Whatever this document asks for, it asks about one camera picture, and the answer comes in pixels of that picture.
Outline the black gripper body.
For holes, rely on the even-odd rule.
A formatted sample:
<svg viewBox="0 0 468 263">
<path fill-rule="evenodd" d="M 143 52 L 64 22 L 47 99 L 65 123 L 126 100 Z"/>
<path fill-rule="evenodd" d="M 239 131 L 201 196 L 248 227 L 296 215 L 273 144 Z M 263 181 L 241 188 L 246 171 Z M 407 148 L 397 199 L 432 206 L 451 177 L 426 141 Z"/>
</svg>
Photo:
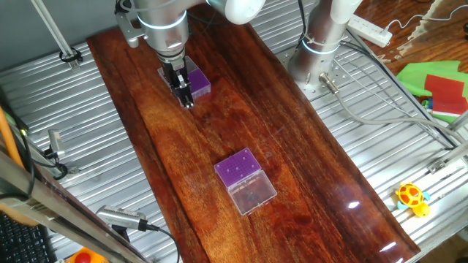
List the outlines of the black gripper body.
<svg viewBox="0 0 468 263">
<path fill-rule="evenodd" d="M 188 86 L 185 60 L 163 62 L 162 68 L 171 89 L 182 89 Z"/>
</svg>

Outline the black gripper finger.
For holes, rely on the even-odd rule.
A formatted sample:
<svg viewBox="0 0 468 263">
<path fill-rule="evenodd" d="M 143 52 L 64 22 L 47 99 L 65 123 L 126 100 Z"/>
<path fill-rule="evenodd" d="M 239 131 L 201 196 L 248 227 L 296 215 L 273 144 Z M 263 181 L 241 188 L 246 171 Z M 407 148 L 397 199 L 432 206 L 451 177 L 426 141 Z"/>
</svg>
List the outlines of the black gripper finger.
<svg viewBox="0 0 468 263">
<path fill-rule="evenodd" d="M 174 96 L 179 100 L 181 104 L 182 104 L 181 89 L 185 87 L 176 87 L 176 86 L 171 87 L 171 91 L 173 92 Z"/>
<path fill-rule="evenodd" d="M 181 98 L 182 104 L 185 108 L 189 109 L 194 106 L 194 101 L 190 87 L 185 87 L 181 89 Z"/>
</svg>

